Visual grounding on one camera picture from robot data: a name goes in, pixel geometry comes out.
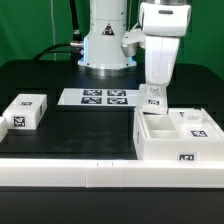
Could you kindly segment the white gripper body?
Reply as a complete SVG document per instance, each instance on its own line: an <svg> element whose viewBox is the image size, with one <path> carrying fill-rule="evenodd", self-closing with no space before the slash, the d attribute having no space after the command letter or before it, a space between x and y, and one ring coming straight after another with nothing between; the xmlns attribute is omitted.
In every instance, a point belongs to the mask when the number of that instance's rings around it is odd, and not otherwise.
<svg viewBox="0 0 224 224"><path fill-rule="evenodd" d="M170 83L180 39L147 36L145 46L146 83L167 87Z"/></svg>

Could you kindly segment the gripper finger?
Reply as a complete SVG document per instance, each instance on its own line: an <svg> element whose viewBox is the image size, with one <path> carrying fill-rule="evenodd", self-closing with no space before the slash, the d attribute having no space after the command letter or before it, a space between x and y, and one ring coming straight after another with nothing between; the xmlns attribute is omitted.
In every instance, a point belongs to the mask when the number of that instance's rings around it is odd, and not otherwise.
<svg viewBox="0 0 224 224"><path fill-rule="evenodd" d="M161 96L162 95L162 88L159 86L151 86L150 93L154 96Z"/></svg>

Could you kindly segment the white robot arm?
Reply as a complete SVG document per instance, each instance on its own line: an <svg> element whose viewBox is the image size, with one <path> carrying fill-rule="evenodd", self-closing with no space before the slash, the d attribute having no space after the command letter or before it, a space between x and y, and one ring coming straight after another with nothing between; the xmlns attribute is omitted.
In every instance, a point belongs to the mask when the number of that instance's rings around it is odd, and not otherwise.
<svg viewBox="0 0 224 224"><path fill-rule="evenodd" d="M146 87L169 85L180 38L186 35L191 6L187 0L140 0L135 27L126 28L128 0L90 0L90 31L78 65L105 76L136 64L145 49Z"/></svg>

